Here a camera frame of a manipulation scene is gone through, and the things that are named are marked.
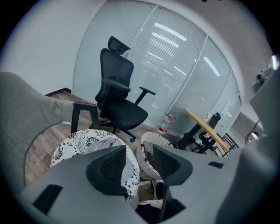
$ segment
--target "white woven basket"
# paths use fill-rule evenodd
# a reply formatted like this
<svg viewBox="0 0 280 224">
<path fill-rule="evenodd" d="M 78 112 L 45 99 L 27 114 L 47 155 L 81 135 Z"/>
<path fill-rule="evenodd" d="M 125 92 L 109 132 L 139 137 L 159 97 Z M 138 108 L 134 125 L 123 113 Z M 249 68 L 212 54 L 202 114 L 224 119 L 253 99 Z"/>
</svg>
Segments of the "white woven basket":
<svg viewBox="0 0 280 224">
<path fill-rule="evenodd" d="M 143 142 L 151 142 L 156 145 L 165 145 L 173 147 L 169 141 L 167 141 L 164 137 L 153 133 L 153 132 L 145 132 L 141 137 L 141 150 L 137 153 L 138 163 L 143 169 L 143 171 L 150 176 L 151 179 L 161 180 L 159 173 L 153 168 L 153 166 L 146 160 L 146 155 L 144 152 L 144 147 L 142 146 Z"/>
</svg>

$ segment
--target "plastic bottle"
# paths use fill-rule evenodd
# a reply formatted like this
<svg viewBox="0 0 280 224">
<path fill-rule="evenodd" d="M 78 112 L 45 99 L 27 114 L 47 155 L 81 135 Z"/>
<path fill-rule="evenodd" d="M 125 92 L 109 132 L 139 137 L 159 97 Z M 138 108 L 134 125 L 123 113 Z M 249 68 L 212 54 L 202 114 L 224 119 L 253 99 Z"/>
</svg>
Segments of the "plastic bottle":
<svg viewBox="0 0 280 224">
<path fill-rule="evenodd" d="M 168 131 L 168 128 L 170 126 L 170 124 L 176 120 L 175 117 L 173 117 L 171 114 L 165 114 L 165 117 L 164 119 L 162 120 L 157 132 L 160 134 L 160 135 L 163 135 L 163 134 L 166 134 L 167 131 Z"/>
</svg>

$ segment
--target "chair seat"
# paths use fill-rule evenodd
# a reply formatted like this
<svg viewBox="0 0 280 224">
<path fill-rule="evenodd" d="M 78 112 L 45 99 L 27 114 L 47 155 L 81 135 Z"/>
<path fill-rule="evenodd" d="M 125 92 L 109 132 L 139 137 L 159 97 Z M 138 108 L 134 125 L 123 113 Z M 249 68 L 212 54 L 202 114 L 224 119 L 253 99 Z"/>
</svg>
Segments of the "chair seat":
<svg viewBox="0 0 280 224">
<path fill-rule="evenodd" d="M 109 103 L 107 115 L 114 126 L 120 130 L 135 128 L 148 117 L 145 110 L 128 100 Z"/>
</svg>

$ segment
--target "wooden floor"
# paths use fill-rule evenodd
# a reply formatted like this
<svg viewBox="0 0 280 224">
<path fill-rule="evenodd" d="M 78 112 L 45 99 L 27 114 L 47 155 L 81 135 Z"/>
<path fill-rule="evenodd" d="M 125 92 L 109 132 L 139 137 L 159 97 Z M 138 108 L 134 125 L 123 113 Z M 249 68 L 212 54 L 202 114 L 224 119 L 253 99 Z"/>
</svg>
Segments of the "wooden floor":
<svg viewBox="0 0 280 224">
<path fill-rule="evenodd" d="M 63 92 L 52 96 L 57 99 L 70 100 L 75 102 L 85 102 L 84 100 L 68 93 Z M 78 130 L 88 129 L 91 124 L 90 114 L 87 111 L 81 111 Z M 103 130 L 112 132 L 111 127 L 102 127 Z M 34 143 L 32 144 L 25 161 L 25 181 L 26 185 L 29 185 L 37 178 L 42 176 L 50 169 L 50 163 L 53 153 L 56 147 L 70 135 L 71 126 L 69 124 L 58 124 L 52 126 L 41 133 Z M 147 128 L 144 125 L 132 129 L 131 132 L 136 135 L 136 141 L 134 143 L 130 142 L 130 136 L 122 131 L 116 132 L 116 135 L 122 139 L 135 153 L 137 147 L 140 147 L 141 136 L 146 131 L 155 131 L 151 128 Z M 178 139 L 173 136 L 166 135 L 169 141 L 177 141 Z"/>
</svg>

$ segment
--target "floral pattern fabric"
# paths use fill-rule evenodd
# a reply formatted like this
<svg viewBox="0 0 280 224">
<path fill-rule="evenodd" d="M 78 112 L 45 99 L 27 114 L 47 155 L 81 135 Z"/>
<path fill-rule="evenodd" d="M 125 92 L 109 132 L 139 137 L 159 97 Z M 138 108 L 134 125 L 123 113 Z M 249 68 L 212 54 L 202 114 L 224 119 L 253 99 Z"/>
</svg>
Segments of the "floral pattern fabric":
<svg viewBox="0 0 280 224">
<path fill-rule="evenodd" d="M 118 139 L 122 145 L 126 145 L 123 140 L 118 138 L 116 135 L 113 135 L 110 132 L 103 130 L 94 130 L 87 129 L 82 131 L 77 131 L 70 134 L 59 146 L 56 148 L 52 160 L 51 167 L 58 164 L 59 162 L 84 154 L 86 149 L 96 143 L 97 141 L 104 138 L 116 138 Z M 131 149 L 126 145 L 126 155 L 127 158 L 131 160 L 133 167 L 133 176 L 131 176 L 124 184 L 123 187 L 127 190 L 126 201 L 130 203 L 138 191 L 139 185 L 139 166 L 138 162 L 131 151 Z"/>
</svg>

